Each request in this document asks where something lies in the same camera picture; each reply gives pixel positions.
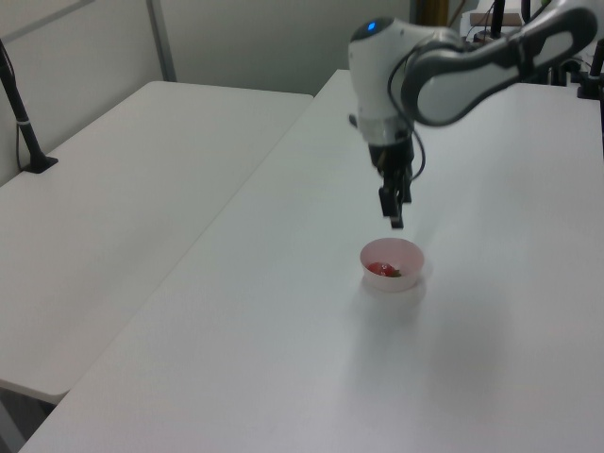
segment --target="table leg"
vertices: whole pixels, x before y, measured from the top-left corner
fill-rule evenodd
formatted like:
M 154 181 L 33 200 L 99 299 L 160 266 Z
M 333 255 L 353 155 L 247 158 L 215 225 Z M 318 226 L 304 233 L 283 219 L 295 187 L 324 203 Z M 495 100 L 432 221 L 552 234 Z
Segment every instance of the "table leg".
M 15 425 L 2 401 L 0 401 L 0 438 L 12 453 L 17 453 L 25 444 L 23 434 Z

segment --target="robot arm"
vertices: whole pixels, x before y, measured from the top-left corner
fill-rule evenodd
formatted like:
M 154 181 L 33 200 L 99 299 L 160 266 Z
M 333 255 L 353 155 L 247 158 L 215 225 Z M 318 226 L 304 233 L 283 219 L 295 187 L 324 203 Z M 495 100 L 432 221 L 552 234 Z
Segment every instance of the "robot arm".
M 359 101 L 351 123 L 384 178 L 379 195 L 392 226 L 403 227 L 401 206 L 411 202 L 415 121 L 450 125 L 491 94 L 602 38 L 602 0 L 553 0 L 537 20 L 474 51 L 449 28 L 392 18 L 360 27 L 348 55 Z

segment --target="white bowl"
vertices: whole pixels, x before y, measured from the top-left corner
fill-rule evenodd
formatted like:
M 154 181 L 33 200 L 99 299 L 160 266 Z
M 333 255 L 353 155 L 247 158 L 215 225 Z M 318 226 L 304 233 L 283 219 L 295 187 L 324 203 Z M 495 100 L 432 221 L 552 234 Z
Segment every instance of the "white bowl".
M 387 262 L 401 277 L 379 276 L 367 267 L 373 262 Z M 361 251 L 365 281 L 387 293 L 398 293 L 411 288 L 424 266 L 424 254 L 414 243 L 398 238 L 383 238 L 367 244 Z

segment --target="strawberry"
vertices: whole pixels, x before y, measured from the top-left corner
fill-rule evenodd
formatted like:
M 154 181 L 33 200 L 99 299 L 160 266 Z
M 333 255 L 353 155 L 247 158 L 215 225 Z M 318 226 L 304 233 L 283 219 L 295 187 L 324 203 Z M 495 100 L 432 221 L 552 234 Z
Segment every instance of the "strawberry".
M 369 271 L 384 277 L 400 277 L 400 271 L 387 262 L 372 262 L 367 266 Z

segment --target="equipment in background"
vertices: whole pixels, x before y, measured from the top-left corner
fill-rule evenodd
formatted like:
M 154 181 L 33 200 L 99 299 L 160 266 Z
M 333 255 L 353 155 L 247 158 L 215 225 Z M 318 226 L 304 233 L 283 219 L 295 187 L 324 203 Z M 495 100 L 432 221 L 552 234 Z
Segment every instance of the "equipment in background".
M 426 161 L 415 121 L 455 123 L 491 94 L 562 64 L 604 38 L 602 0 L 554 0 L 538 14 L 478 49 L 468 48 L 450 28 L 394 18 L 370 21 L 353 34 L 348 61 L 359 106 L 350 123 L 368 143 L 384 180 L 379 197 L 393 228 L 403 227 L 402 205 L 411 202 L 411 182 Z M 415 176 L 413 136 L 422 149 Z
M 52 167 L 59 160 L 55 158 L 49 158 L 41 151 L 38 139 L 34 129 L 29 122 L 29 117 L 25 111 L 25 106 L 21 100 L 19 90 L 17 90 L 17 81 L 15 79 L 15 73 L 8 57 L 7 49 L 5 49 L 2 41 L 0 40 L 0 78 L 2 79 L 2 85 L 4 86 L 5 92 L 7 92 L 8 101 L 12 107 L 12 111 L 15 114 L 17 120 L 17 126 L 23 134 L 25 144 L 29 150 L 30 161 L 29 164 L 23 168 L 24 172 L 29 173 L 42 173 L 48 168 Z M 17 159 L 19 153 L 19 147 L 17 146 Z

